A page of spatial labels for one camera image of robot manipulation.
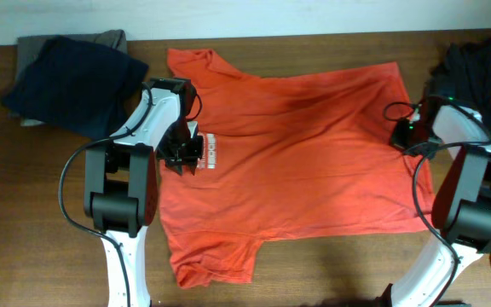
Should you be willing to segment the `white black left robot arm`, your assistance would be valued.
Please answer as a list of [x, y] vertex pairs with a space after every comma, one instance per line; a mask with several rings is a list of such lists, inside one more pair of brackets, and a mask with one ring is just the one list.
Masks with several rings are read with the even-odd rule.
[[157, 164], [196, 170], [204, 139], [188, 115], [198, 99], [188, 79], [153, 78], [127, 121], [86, 150], [84, 212], [101, 233], [111, 307], [152, 303], [145, 244], [159, 200]]

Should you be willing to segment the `navy garment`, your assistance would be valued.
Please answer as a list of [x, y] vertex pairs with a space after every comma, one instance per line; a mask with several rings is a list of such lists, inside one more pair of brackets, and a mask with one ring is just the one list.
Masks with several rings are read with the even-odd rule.
[[20, 116], [102, 139], [127, 120], [124, 101], [148, 65], [98, 43], [58, 36], [44, 43], [2, 105]]

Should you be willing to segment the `grey garment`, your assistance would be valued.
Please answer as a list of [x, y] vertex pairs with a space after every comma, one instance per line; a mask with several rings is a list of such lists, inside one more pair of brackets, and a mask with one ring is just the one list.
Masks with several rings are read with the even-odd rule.
[[[40, 50], [44, 43], [51, 38], [62, 36], [78, 41], [98, 43], [116, 49], [127, 54], [127, 39], [122, 30], [109, 30], [94, 34], [71, 34], [71, 35], [44, 35], [44, 36], [29, 36], [18, 39], [17, 53], [17, 73], [15, 82], [17, 82], [25, 68], [32, 64], [39, 56]], [[42, 125], [42, 121], [22, 117], [24, 125]]]

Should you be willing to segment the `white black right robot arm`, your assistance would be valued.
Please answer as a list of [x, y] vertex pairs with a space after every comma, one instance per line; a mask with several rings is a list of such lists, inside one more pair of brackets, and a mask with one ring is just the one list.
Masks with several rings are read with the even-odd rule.
[[[491, 253], [491, 133], [464, 101], [430, 95], [396, 120], [390, 143], [419, 158], [412, 176], [414, 208], [430, 239], [413, 267], [390, 284], [378, 306], [439, 306], [470, 264]], [[447, 150], [453, 163], [436, 194], [431, 215], [419, 205], [419, 172]]]

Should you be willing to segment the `red soccer t-shirt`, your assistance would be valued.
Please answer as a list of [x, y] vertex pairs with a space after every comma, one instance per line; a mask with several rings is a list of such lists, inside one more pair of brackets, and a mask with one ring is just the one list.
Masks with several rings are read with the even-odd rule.
[[170, 49], [167, 63], [203, 102], [197, 171], [160, 172], [179, 287], [251, 282], [268, 241], [423, 229], [430, 167], [390, 145], [408, 100], [395, 62], [288, 78], [241, 72], [212, 49]]

